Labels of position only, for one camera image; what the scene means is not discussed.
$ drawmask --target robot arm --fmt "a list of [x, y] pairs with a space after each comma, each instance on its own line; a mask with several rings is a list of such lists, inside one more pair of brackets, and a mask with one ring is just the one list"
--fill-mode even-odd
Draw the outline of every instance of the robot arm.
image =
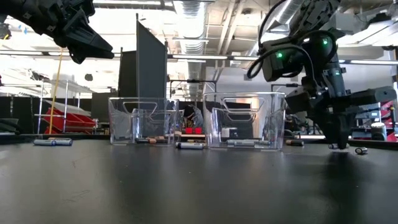
[[89, 25], [95, 13], [92, 0], [1, 0], [0, 14], [46, 34], [60, 47], [68, 47], [74, 62], [87, 57], [113, 58], [112, 46]]
[[255, 77], [259, 69], [253, 75], [252, 71], [259, 66], [264, 78], [273, 82], [297, 76], [305, 68], [302, 86], [285, 97], [289, 110], [306, 111], [330, 144], [337, 143], [340, 149], [345, 149], [354, 118], [361, 112], [358, 106], [394, 100], [397, 95], [392, 86], [353, 94], [345, 89], [342, 74], [346, 70], [339, 64], [335, 35], [319, 30], [337, 10], [340, 1], [305, 1], [290, 22], [288, 37], [260, 44], [260, 56], [247, 76]]

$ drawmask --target person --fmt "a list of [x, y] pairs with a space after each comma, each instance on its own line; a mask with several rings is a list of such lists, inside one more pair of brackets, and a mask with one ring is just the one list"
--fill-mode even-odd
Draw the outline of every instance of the person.
[[203, 116], [199, 108], [194, 105], [187, 105], [184, 107], [184, 122], [186, 128], [202, 128]]

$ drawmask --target clear plastic bin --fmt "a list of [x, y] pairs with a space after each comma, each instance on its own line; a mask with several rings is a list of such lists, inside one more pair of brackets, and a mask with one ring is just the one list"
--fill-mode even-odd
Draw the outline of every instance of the clear plastic bin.
[[178, 113], [178, 100], [109, 98], [111, 144], [134, 144], [147, 138], [174, 144]]
[[207, 144], [212, 147], [281, 149], [285, 94], [207, 93], [203, 113]]

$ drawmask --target black table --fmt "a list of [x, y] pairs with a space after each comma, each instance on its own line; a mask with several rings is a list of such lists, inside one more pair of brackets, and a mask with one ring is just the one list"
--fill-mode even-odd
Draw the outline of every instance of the black table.
[[0, 147], [0, 223], [397, 223], [398, 152]]

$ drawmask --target yellow pole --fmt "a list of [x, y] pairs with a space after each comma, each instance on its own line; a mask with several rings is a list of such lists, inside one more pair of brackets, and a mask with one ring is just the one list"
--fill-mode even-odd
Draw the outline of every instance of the yellow pole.
[[57, 80], [55, 81], [55, 88], [54, 88], [54, 92], [53, 92], [53, 96], [52, 96], [51, 114], [50, 114], [50, 134], [52, 134], [52, 116], [54, 113], [55, 95], [57, 94], [58, 82], [60, 80], [62, 54], [63, 54], [63, 48], [61, 48], [61, 54], [60, 54], [60, 59], [59, 59], [59, 64], [58, 64]]

